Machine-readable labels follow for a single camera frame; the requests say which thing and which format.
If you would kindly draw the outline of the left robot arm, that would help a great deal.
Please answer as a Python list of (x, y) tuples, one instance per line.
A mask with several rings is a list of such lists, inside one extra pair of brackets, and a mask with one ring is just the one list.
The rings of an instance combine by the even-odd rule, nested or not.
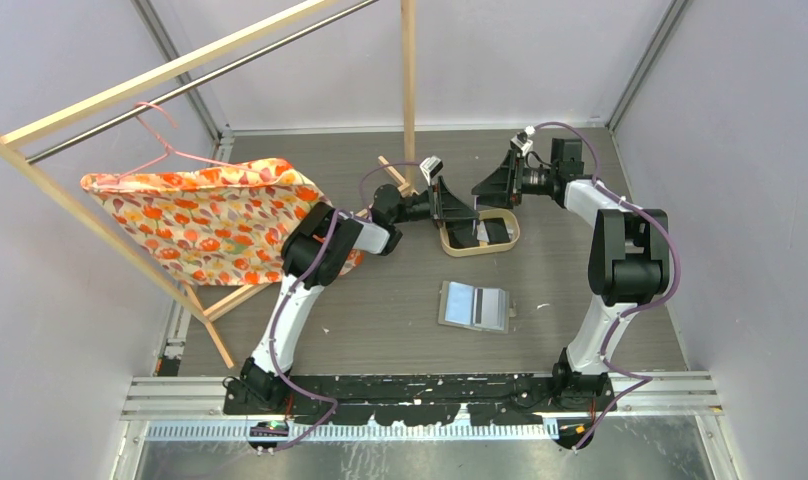
[(281, 249), (282, 280), (275, 307), (239, 375), (224, 380), (227, 402), (273, 414), (292, 393), (299, 393), (335, 405), (335, 399), (297, 385), (290, 373), (309, 314), (325, 288), (340, 276), (348, 256), (390, 254), (402, 237), (401, 223), (430, 220), (436, 226), (467, 226), (477, 218), (477, 211), (454, 195), (441, 176), (429, 180), (417, 194), (404, 195), (391, 184), (378, 187), (363, 217), (325, 203), (314, 206)]

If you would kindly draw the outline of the white credit card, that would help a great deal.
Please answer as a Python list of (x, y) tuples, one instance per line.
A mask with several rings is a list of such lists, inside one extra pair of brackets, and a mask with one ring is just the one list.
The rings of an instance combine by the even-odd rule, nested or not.
[(483, 330), (504, 331), (509, 319), (509, 294), (498, 288), (475, 290), (473, 325)]

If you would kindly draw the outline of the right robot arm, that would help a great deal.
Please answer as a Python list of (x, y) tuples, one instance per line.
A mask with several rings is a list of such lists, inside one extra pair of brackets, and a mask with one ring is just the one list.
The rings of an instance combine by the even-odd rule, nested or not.
[(531, 134), (517, 134), (472, 193), (484, 205), (505, 209), (526, 195), (547, 196), (593, 229), (587, 267), (592, 300), (578, 334), (554, 364), (549, 386), (554, 403), (571, 411), (604, 395), (612, 356), (630, 321), (668, 289), (668, 218), (662, 210), (630, 206), (586, 174), (579, 140), (555, 139), (550, 160), (529, 165), (536, 155)]

